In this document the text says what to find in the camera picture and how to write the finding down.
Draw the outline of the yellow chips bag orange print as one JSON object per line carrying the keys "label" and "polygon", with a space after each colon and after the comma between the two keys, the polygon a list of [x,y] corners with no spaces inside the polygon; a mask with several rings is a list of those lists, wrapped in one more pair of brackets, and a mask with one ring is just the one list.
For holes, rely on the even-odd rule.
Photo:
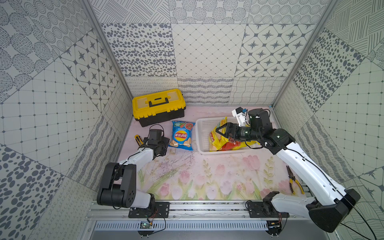
{"label": "yellow chips bag orange print", "polygon": [[242,148],[245,148],[247,146],[251,146],[254,144],[258,144],[257,141],[250,141],[250,142],[239,142],[239,141],[232,141],[232,142],[227,142],[222,146],[220,151],[237,151]]}

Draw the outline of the yellow Lays chips bag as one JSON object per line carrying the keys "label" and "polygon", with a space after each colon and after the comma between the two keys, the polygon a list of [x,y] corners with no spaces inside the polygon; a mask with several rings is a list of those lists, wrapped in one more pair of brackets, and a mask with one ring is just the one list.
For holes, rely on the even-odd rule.
{"label": "yellow Lays chips bag", "polygon": [[210,132],[210,152],[220,151],[222,147],[229,141],[227,138],[223,137],[221,134],[216,132],[217,128],[220,128],[222,125],[225,125],[228,122],[227,117],[221,119],[221,121],[213,128]]}

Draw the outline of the blue chips bag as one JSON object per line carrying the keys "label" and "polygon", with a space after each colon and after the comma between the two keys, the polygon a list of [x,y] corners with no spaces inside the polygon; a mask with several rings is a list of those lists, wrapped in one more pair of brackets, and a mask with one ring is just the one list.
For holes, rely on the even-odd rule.
{"label": "blue chips bag", "polygon": [[170,147],[193,151],[192,147],[192,130],[195,123],[172,121],[172,138],[169,143]]}

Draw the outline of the red chips bag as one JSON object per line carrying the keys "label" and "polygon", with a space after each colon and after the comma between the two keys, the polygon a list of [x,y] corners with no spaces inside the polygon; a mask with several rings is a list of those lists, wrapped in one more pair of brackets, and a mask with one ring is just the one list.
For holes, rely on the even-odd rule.
{"label": "red chips bag", "polygon": [[235,141],[234,143],[227,142],[221,148],[221,151],[236,151],[242,148],[242,142]]}

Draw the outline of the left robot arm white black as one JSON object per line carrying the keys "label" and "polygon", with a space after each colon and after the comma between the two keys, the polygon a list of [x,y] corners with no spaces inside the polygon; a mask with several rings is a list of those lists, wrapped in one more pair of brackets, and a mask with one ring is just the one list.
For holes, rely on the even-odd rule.
{"label": "left robot arm white black", "polygon": [[155,158],[165,156],[169,142],[163,129],[150,129],[134,154],[119,163],[108,163],[97,195],[98,205],[154,212],[155,197],[138,190],[137,173]]}

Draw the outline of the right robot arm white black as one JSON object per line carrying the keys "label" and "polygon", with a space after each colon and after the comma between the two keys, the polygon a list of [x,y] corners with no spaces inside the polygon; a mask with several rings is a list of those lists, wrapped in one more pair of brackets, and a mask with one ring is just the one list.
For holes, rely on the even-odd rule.
{"label": "right robot arm white black", "polygon": [[277,191],[263,198],[263,211],[273,214],[295,214],[314,222],[327,233],[332,233],[355,208],[361,196],[354,189],[345,189],[326,174],[284,129],[275,129],[269,113],[253,109],[247,113],[241,107],[233,110],[237,123],[225,123],[215,131],[228,140],[249,143],[256,141],[261,149],[269,150],[283,160],[309,187],[313,197],[285,195]]}

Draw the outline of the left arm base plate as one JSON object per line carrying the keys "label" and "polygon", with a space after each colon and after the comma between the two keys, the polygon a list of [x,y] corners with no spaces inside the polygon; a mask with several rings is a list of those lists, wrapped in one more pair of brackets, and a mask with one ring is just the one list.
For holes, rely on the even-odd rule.
{"label": "left arm base plate", "polygon": [[153,208],[130,208],[130,219],[168,218],[170,202],[155,202]]}

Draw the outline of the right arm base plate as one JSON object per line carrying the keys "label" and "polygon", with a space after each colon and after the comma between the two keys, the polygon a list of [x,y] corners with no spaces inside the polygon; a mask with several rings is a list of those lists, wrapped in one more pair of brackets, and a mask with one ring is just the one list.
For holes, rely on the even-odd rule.
{"label": "right arm base plate", "polygon": [[289,218],[289,213],[278,212],[272,205],[272,198],[277,194],[279,192],[273,191],[266,195],[261,202],[246,201],[245,207],[249,212],[250,218]]}

